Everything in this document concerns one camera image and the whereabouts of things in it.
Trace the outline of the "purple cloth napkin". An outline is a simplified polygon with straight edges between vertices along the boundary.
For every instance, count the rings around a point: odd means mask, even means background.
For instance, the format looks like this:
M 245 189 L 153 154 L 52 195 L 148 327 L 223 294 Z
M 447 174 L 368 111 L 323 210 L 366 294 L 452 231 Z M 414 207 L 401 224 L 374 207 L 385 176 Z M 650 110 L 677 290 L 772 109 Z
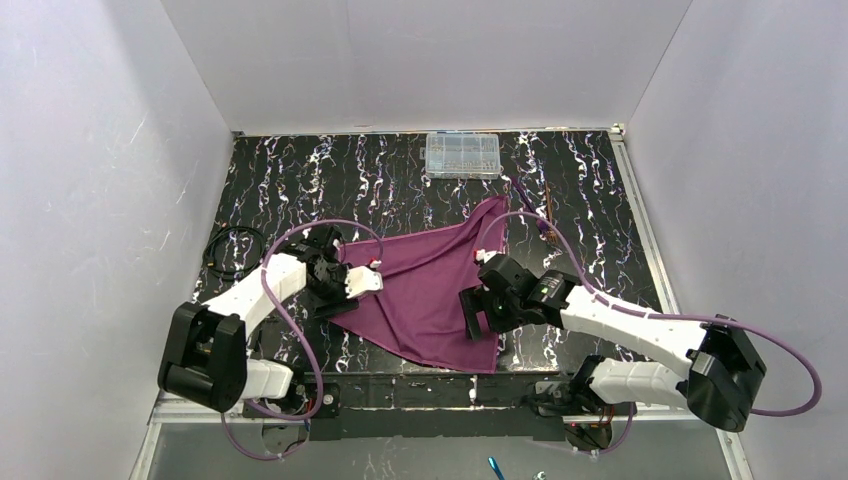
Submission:
M 462 223 L 384 240 L 383 288 L 332 323 L 407 361 L 470 373 L 496 369 L 498 337 L 471 340 L 459 293 L 479 283 L 476 250 L 502 249 L 504 195 L 478 204 Z

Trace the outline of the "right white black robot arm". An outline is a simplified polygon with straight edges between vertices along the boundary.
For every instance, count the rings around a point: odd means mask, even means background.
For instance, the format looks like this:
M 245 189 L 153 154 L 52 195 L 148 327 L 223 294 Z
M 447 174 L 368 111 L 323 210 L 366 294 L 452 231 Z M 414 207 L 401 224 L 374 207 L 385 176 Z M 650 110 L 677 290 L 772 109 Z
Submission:
M 568 396 L 596 405 L 659 404 L 740 432 L 767 367 L 745 331 L 726 319 L 682 320 L 614 299 L 570 273 L 534 275 L 510 256 L 477 250 L 479 285 L 460 292 L 466 334 L 549 325 L 643 355 L 626 362 L 594 355 L 571 378 Z

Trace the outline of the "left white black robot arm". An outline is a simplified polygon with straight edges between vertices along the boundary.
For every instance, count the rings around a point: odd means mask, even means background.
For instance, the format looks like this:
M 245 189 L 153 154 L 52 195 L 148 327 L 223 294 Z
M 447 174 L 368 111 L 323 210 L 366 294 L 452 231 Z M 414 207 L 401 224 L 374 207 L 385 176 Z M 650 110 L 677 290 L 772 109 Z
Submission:
M 356 309 L 359 302 L 349 291 L 354 268 L 338 260 L 341 244 L 337 227 L 314 227 L 273 254 L 266 273 L 254 270 L 205 303 L 178 306 L 158 370 L 159 388 L 217 412 L 241 400 L 284 398 L 294 371 L 252 358 L 248 337 L 274 310 L 270 293 L 286 300 L 304 292 L 317 319 Z

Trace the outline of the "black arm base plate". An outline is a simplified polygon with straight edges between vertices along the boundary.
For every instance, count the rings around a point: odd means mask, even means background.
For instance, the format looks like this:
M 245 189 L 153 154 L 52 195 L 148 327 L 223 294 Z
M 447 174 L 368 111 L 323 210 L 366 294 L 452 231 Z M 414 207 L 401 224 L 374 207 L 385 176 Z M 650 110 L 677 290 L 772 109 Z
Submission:
M 298 414 L 317 404 L 308 422 L 314 441 L 394 436 L 561 441 L 584 427 L 591 441 L 607 443 L 612 422 L 626 419 L 630 406 L 603 407 L 575 397 L 569 379 L 555 371 L 328 374 L 319 396 L 308 374 L 287 397 L 264 405 Z

